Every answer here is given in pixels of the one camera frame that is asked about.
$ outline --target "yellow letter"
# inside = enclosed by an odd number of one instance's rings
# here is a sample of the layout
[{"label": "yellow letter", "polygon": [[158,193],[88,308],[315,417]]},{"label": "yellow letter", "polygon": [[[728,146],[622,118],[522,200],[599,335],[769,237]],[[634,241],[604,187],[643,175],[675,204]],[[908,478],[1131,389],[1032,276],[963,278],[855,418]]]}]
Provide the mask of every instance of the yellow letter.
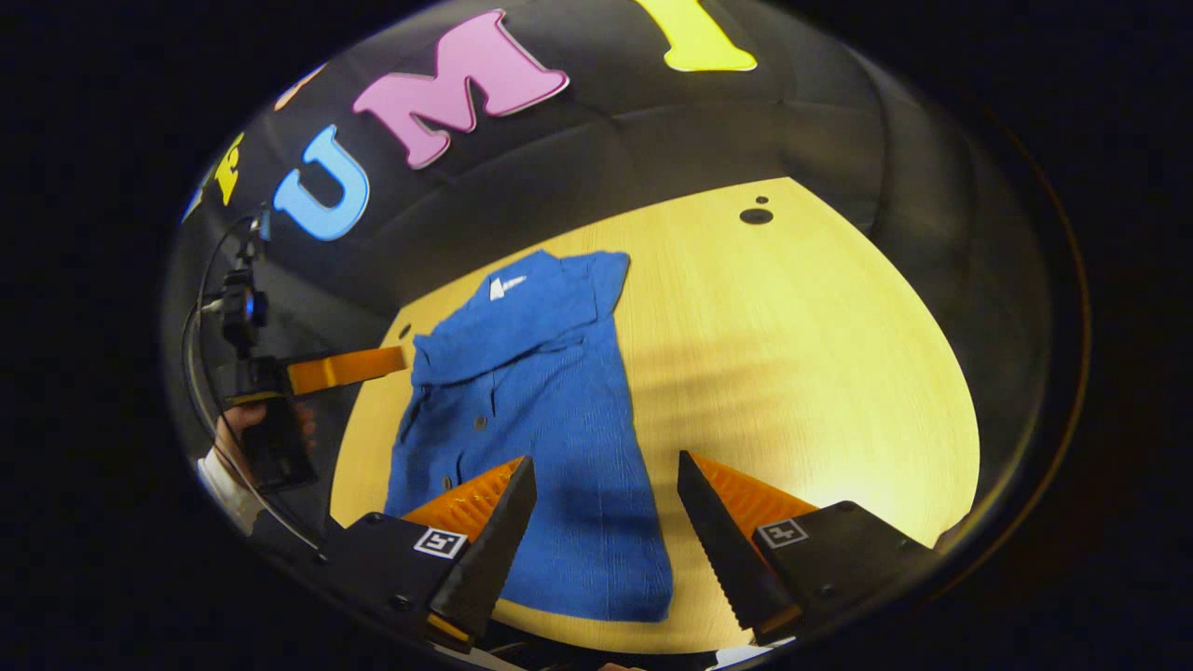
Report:
[{"label": "yellow letter", "polygon": [[663,61],[672,69],[693,70],[752,70],[758,61],[729,41],[717,21],[704,11],[699,0],[635,0],[655,19],[670,51]]},{"label": "yellow letter", "polygon": [[231,190],[236,187],[236,164],[240,162],[240,149],[237,149],[237,146],[243,138],[243,133],[236,136],[228,153],[224,154],[223,160],[216,167],[216,181],[220,183],[220,192],[223,193],[225,205],[228,204],[228,199],[231,198]]}]

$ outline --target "blue shirt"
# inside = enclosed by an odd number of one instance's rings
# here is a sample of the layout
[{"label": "blue shirt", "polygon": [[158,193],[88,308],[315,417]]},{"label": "blue shirt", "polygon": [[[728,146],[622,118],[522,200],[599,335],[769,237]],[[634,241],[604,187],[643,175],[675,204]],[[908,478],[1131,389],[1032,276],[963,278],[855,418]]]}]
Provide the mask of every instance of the blue shirt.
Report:
[{"label": "blue shirt", "polygon": [[538,503],[501,596],[550,612],[657,622],[670,562],[633,432],[613,307],[630,257],[538,251],[414,338],[387,515],[521,455]]}]

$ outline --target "wooden table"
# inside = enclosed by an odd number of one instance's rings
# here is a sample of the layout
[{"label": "wooden table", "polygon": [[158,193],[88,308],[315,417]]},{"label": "wooden table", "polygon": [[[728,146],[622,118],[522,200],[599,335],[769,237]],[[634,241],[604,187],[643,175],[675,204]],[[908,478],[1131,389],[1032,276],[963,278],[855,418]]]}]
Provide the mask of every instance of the wooden table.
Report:
[{"label": "wooden table", "polygon": [[[768,202],[758,204],[759,196]],[[774,218],[743,223],[749,208]],[[796,181],[717,189],[552,238],[414,301],[381,345],[401,343],[413,361],[413,333],[429,333],[487,273],[537,248],[630,254],[613,318],[674,592],[659,623],[592,621],[506,601],[495,620],[620,652],[747,644],[750,633],[738,629],[675,492],[681,449],[820,506],[855,500],[929,547],[970,510],[977,421],[948,343],[882,253]],[[398,338],[407,324],[410,333]],[[409,370],[364,383],[332,488],[340,524],[384,507],[409,399]]]}]

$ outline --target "shirt logo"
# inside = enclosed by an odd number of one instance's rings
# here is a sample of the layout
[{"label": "shirt logo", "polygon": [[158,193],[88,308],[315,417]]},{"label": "shirt logo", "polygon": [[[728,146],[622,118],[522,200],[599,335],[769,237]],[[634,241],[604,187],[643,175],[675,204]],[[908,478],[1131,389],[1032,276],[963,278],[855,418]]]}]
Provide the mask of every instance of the shirt logo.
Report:
[{"label": "shirt logo", "polygon": [[759,527],[758,530],[762,533],[762,540],[766,541],[766,544],[772,548],[781,548],[783,546],[790,546],[791,543],[798,543],[808,538],[808,531],[801,529],[795,519],[784,519],[783,522]]},{"label": "shirt logo", "polygon": [[452,531],[428,527],[427,533],[419,538],[419,542],[414,543],[414,549],[444,559],[452,559],[459,552],[459,548],[464,547],[465,540],[468,540],[468,536],[464,534],[453,534]]},{"label": "shirt logo", "polygon": [[505,298],[506,291],[508,291],[511,287],[521,284],[524,279],[526,279],[525,275],[515,277],[508,282],[501,282],[500,277],[494,277],[493,283],[489,284],[489,300],[496,301],[497,298]]}]

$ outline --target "shirt collar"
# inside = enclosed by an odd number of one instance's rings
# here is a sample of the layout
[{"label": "shirt collar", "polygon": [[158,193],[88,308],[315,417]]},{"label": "shirt collar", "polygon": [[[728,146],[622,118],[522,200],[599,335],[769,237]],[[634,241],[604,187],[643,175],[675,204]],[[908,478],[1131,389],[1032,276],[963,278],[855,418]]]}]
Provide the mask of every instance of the shirt collar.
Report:
[{"label": "shirt collar", "polygon": [[470,380],[596,319],[591,283],[539,250],[487,276],[464,307],[414,338],[410,382]]}]

